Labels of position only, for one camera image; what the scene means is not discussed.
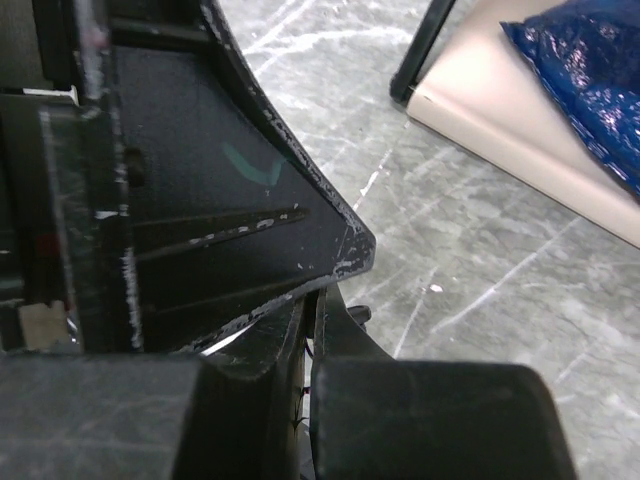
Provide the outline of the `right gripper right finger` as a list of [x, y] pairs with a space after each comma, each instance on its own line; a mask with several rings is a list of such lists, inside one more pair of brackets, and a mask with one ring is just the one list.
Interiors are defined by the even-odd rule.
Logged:
[[397, 360], [340, 290], [317, 299], [310, 431], [320, 479], [571, 479], [549, 389], [520, 364]]

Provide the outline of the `black-headed key bunch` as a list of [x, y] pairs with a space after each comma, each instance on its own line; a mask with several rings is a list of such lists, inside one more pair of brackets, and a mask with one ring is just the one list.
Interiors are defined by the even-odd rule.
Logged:
[[366, 329], [366, 323], [371, 319], [372, 311], [366, 305], [355, 305], [348, 308], [348, 312], [352, 319], [363, 329]]

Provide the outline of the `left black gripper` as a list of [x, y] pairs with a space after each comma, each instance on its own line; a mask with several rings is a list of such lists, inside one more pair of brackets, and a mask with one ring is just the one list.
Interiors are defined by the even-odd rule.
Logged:
[[29, 309], [88, 353], [130, 348], [129, 179], [115, 1], [1, 5], [1, 339]]

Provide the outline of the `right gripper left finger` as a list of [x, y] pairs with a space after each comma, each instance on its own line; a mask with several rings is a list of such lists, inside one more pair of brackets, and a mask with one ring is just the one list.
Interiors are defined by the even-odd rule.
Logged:
[[207, 359], [198, 406], [204, 479], [298, 479], [305, 301], [286, 303]]

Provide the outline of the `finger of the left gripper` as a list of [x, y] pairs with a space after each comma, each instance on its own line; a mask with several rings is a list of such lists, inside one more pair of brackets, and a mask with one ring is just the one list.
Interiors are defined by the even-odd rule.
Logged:
[[267, 98], [215, 1], [113, 1], [148, 352], [204, 348], [368, 271], [375, 238]]

